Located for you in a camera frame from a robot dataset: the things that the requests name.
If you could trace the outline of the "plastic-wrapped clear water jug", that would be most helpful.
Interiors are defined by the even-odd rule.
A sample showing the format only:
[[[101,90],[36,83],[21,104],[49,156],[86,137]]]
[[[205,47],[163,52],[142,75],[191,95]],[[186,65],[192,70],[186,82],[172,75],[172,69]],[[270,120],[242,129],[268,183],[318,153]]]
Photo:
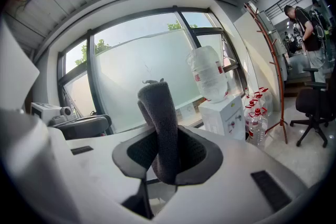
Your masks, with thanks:
[[[228,85],[217,52],[211,46],[193,49],[186,57],[200,94],[209,102],[224,100]]]

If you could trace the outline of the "white panel board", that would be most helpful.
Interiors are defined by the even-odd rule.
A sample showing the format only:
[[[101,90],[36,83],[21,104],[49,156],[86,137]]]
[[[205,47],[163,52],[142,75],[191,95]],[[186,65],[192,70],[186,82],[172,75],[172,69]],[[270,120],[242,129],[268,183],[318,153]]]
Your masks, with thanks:
[[[257,85],[252,86],[253,90],[257,91],[261,87],[268,88],[272,94],[274,111],[279,112],[281,110],[281,95],[277,68],[263,33],[249,12],[237,19],[234,25],[252,62],[253,73],[257,81]]]

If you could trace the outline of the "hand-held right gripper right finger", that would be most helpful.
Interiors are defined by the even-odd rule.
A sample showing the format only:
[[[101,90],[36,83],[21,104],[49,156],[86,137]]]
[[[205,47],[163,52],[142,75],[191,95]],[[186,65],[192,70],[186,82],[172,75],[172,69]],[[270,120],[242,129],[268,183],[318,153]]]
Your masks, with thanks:
[[[279,224],[288,220],[308,188],[290,169],[245,141],[202,129],[190,131],[216,143],[223,153],[219,170],[205,183],[178,187],[155,216],[156,224]],[[289,197],[274,211],[251,174],[266,171]]]

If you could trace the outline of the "black office chair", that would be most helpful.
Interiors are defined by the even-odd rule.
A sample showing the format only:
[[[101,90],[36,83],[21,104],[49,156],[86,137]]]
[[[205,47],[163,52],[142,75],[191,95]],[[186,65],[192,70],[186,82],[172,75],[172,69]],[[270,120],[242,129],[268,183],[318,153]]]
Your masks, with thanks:
[[[292,120],[290,126],[295,124],[306,125],[307,129],[297,141],[296,146],[301,145],[311,129],[314,129],[323,140],[322,147],[326,147],[328,140],[320,128],[320,124],[328,127],[329,123],[336,119],[336,65],[333,68],[328,83],[316,81],[316,68],[304,68],[304,72],[310,73],[310,81],[305,82],[305,88],[300,90],[296,98],[296,110],[304,113],[307,120]]]
[[[66,121],[52,127],[61,130],[65,140],[77,140],[105,136],[105,131],[111,124],[111,118],[102,114]]]

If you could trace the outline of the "black-framed frosted window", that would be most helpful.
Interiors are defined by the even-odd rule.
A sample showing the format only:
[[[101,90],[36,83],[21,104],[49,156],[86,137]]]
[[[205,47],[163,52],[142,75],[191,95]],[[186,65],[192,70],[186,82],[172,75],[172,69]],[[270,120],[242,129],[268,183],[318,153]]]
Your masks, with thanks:
[[[89,30],[58,54],[57,86],[61,106],[77,117],[107,114],[108,134],[145,124],[138,91],[151,81],[169,84],[179,124],[200,125],[204,102],[186,57],[211,46],[220,57],[228,91],[247,87],[228,27],[210,9],[159,8],[116,19]]]

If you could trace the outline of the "grey cloth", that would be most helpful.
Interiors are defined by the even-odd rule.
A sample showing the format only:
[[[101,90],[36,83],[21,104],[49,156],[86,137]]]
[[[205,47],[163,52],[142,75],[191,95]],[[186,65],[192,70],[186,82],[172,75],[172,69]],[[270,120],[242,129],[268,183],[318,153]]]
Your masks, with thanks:
[[[180,172],[178,124],[168,83],[147,80],[138,92],[138,107],[149,126],[155,127],[158,154],[152,168],[157,178],[173,185]]]

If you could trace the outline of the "white water dispenser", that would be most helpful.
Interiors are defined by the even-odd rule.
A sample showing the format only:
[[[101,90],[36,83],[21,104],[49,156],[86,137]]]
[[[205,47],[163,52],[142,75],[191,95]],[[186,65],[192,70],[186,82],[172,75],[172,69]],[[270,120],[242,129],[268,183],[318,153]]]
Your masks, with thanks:
[[[236,140],[245,141],[245,118],[239,95],[228,95],[223,101],[205,101],[198,107],[205,130]]]

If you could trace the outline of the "white box device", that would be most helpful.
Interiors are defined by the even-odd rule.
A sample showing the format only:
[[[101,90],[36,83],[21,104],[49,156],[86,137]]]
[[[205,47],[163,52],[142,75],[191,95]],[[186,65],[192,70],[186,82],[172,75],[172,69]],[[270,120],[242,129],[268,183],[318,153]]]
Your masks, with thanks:
[[[47,126],[63,124],[76,119],[70,107],[48,103],[31,103],[31,115],[38,116]]]

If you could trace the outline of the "red-brown coat rack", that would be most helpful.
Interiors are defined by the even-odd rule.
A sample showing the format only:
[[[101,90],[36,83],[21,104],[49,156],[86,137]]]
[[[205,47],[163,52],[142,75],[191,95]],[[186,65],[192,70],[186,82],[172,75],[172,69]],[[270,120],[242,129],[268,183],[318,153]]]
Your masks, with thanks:
[[[253,20],[257,24],[257,26],[259,28],[257,30],[257,32],[261,33],[263,35],[263,37],[265,38],[266,43],[269,47],[270,53],[272,55],[272,61],[270,61],[269,63],[271,65],[274,65],[275,68],[276,68],[276,74],[277,74],[277,79],[278,79],[278,88],[279,88],[280,119],[279,119],[279,122],[277,122],[274,125],[272,125],[271,127],[269,127],[267,129],[267,132],[271,131],[272,129],[274,129],[277,126],[281,126],[282,131],[283,131],[283,135],[284,135],[284,139],[285,139],[285,143],[288,144],[287,132],[286,132],[286,127],[285,127],[285,125],[287,125],[288,123],[284,119],[284,81],[283,81],[283,78],[282,78],[281,68],[280,68],[279,61],[278,61],[277,54],[276,54],[276,50],[275,50],[275,44],[276,44],[277,39],[276,38],[274,40],[271,39],[269,30],[266,28],[265,24],[263,23],[263,21],[261,19],[261,16],[258,15],[258,9],[253,10],[253,8],[248,3],[244,3],[244,7],[247,9],[247,11],[249,12],[251,17],[253,18]]]

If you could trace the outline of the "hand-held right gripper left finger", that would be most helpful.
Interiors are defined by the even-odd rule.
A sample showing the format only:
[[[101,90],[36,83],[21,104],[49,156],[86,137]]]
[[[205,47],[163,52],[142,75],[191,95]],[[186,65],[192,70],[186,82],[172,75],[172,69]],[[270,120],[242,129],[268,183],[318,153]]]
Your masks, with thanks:
[[[67,141],[61,130],[48,129],[59,174],[75,203],[79,224],[151,224],[122,205],[137,194],[141,181],[124,176],[112,160],[117,145],[147,130],[142,127]]]

